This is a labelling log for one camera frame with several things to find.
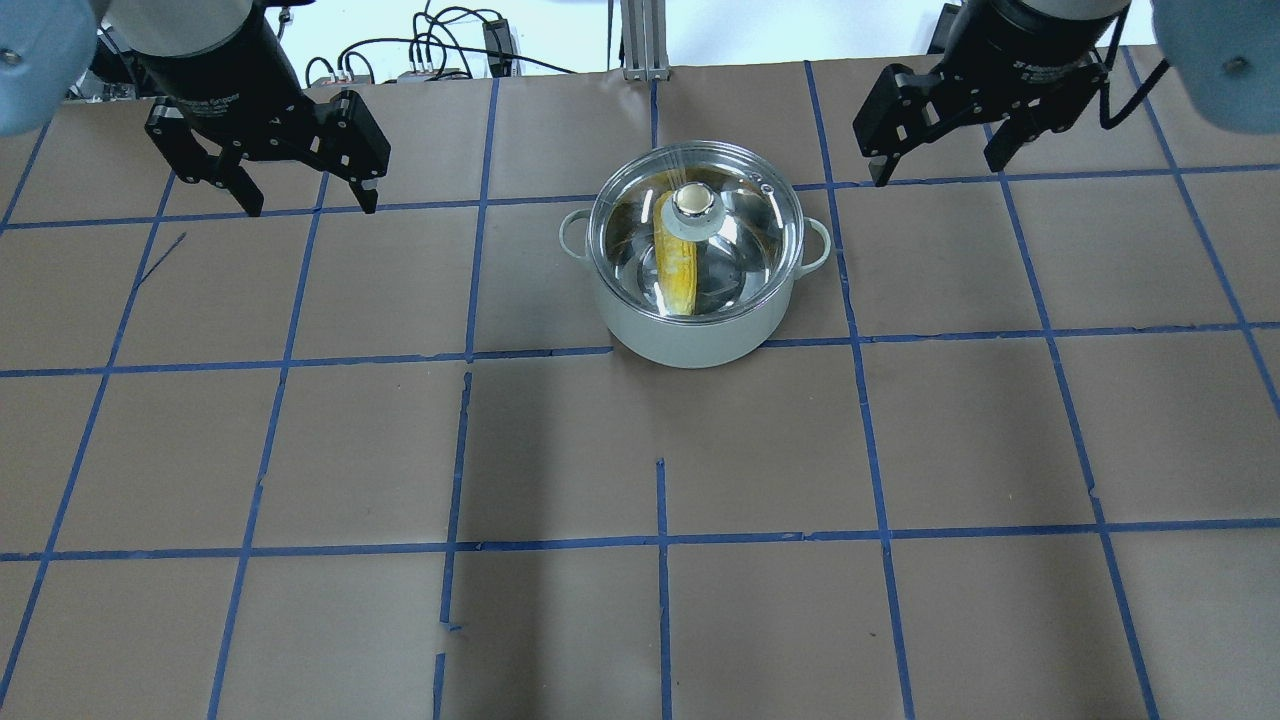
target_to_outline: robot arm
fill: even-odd
[[[3,115],[0,132],[20,132],[51,115],[63,88],[88,64],[96,13],[88,0],[0,0],[0,10],[6,20],[0,27],[24,26],[24,49],[33,54],[32,61],[19,55],[9,77],[0,73],[0,94],[31,99],[31,105]],[[344,178],[361,209],[374,211],[390,143],[358,94],[343,90],[323,104],[302,94],[262,3],[114,0],[106,19],[168,95],[151,109],[146,132],[179,179],[225,188],[248,215],[259,215],[262,193],[241,161],[300,160]],[[9,35],[0,29],[0,45],[12,41]],[[56,90],[51,102],[50,90]],[[219,152],[206,152],[195,133]]]
[[[1002,122],[984,152],[993,172],[1042,133],[1070,129],[1094,94],[1108,91],[1111,68],[1094,47],[1128,8],[965,0],[942,60],[925,74],[886,67],[854,119],[876,184],[888,183],[902,155],[961,126]],[[1235,132],[1280,132],[1280,3],[1155,0],[1153,10],[1161,47],[1201,114]]]

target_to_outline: pot handle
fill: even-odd
[[[561,250],[563,250],[566,255],[577,260],[579,263],[586,263],[586,252],[584,251],[581,255],[579,255],[577,252],[570,250],[568,243],[564,242],[564,232],[568,231],[570,225],[581,219],[585,219],[590,214],[591,214],[590,208],[582,208],[579,210],[573,210],[568,215],[564,215],[564,220],[561,222]]]
[[[818,258],[817,260],[809,263],[808,265],[800,265],[799,268],[796,268],[796,279],[803,278],[809,273],[817,270],[823,265],[823,263],[827,261],[827,258],[831,258],[831,232],[827,229],[827,225],[819,223],[818,220],[814,220],[813,218],[805,218],[804,222],[810,228],[813,228],[813,232],[818,233],[818,236],[822,237],[822,258]]]

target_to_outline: white wall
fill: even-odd
[[[440,10],[452,1],[456,0],[433,0],[433,9]],[[673,65],[918,55],[928,47],[942,4],[942,0],[667,0],[667,51]],[[613,40],[607,49],[607,0],[483,0],[475,6],[503,13],[524,55],[579,72],[598,72],[617,64],[621,20],[614,17]],[[284,49],[301,79],[302,68],[315,55],[332,61],[357,40],[408,37],[410,18],[421,9],[420,0],[316,0],[293,9],[294,22],[285,31]],[[269,10],[268,18],[274,24],[275,10]],[[484,47],[477,20],[452,27],[462,45]],[[1153,42],[1151,0],[1134,1],[1125,42]],[[408,70],[406,47],[384,44],[361,51],[374,63],[376,79],[381,82]],[[613,58],[612,64],[605,64],[607,58]],[[479,76],[486,67],[483,56],[474,56],[472,67]],[[525,74],[547,72],[525,65]]]

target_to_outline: metal frame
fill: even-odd
[[[622,1],[622,76],[632,81],[667,79],[667,0]]]

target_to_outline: grid square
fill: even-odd
[[[620,70],[503,78],[489,197],[594,195],[649,150],[649,85]]]
[[[896,527],[1093,521],[1044,341],[868,345],[863,357]]]
[[[648,370],[672,533],[876,527],[849,347],[763,348],[714,373]]]
[[[831,222],[827,191],[813,190],[796,193],[805,217],[813,218],[836,232]],[[813,263],[822,256],[822,238],[805,231],[804,261]],[[840,286],[840,259],[832,250],[827,263],[796,281],[791,291],[791,304],[774,338],[849,337],[849,318],[845,315],[845,291]]]
[[[1280,515],[1280,419],[1239,333],[1059,347],[1108,520]]]
[[[881,546],[671,548],[678,717],[902,717]]]
[[[646,363],[617,351],[476,364],[458,538],[653,534]]]
[[[553,228],[577,208],[580,202],[489,208],[476,350],[612,345],[595,307],[594,283],[602,282],[595,268],[572,260],[556,242]],[[579,223],[572,237],[585,228]]]
[[[8,229],[0,368],[93,368],[111,355],[146,225]]]
[[[45,550],[100,382],[0,380],[0,552]]]
[[[259,546],[448,538],[461,363],[294,368]]]
[[[861,334],[1041,327],[998,184],[836,195]]]
[[[476,210],[325,215],[294,357],[466,348]]]
[[[38,566],[38,562],[0,562],[0,652],[6,661]]]
[[[657,551],[467,552],[443,717],[660,716]]]
[[[1124,58],[1117,59],[1116,70],[1111,73],[1111,113],[1117,113],[1135,91]],[[1009,163],[1007,172],[1083,173],[1169,167],[1151,118],[1142,108],[1120,127],[1107,131],[1100,122],[1100,95],[1094,95],[1071,129],[1065,133],[1044,132],[1036,142],[1024,146]]]
[[[114,375],[59,550],[239,547],[279,374]]]
[[[27,169],[31,150],[36,146],[40,131],[31,131],[15,137],[0,137],[0,218],[9,209],[9,201],[18,190],[22,173]]]
[[[791,183],[823,182],[812,108],[797,63],[673,68],[658,83],[658,145],[732,142],[773,163]]]
[[[1172,178],[1012,184],[1057,328],[1235,319]]]
[[[480,197],[492,82],[476,79],[358,88],[378,127],[392,143],[387,177],[378,183],[379,206]],[[504,79],[503,94],[506,90]],[[343,178],[332,177],[324,204],[329,208],[355,206],[356,200]]]
[[[922,720],[1146,716],[1096,536],[899,541],[893,560]]]
[[[202,717],[236,560],[54,562],[5,720]]]
[[[1251,320],[1280,320],[1280,173],[1187,176],[1187,190]]]
[[[63,105],[12,220],[154,217],[169,165],[143,129],[150,111],[150,100]]]
[[[442,574],[439,555],[255,557],[218,716],[428,716]]]
[[[1130,53],[1143,78],[1165,56],[1153,45],[1133,47]],[[1128,65],[1119,61],[1116,65],[1117,74],[1129,72]],[[1187,95],[1178,68],[1151,91],[1151,105],[1174,158],[1184,168],[1280,163],[1280,136],[1226,132],[1202,118]]]
[[[827,152],[836,182],[868,182],[867,158],[858,149],[854,118],[863,100],[876,85],[876,78],[888,63],[902,63],[915,72],[927,72],[938,58],[876,58],[856,60],[822,60],[813,63],[813,79],[822,101],[823,128],[827,131]],[[792,108],[797,115],[801,106]],[[987,138],[977,126],[961,127],[945,138],[902,156],[893,177],[951,178],[989,176],[982,149]]]
[[[1161,715],[1274,717],[1280,533],[1124,533],[1112,542]]]
[[[160,225],[147,258],[154,272],[138,286],[119,361],[278,360],[310,222],[287,217]]]

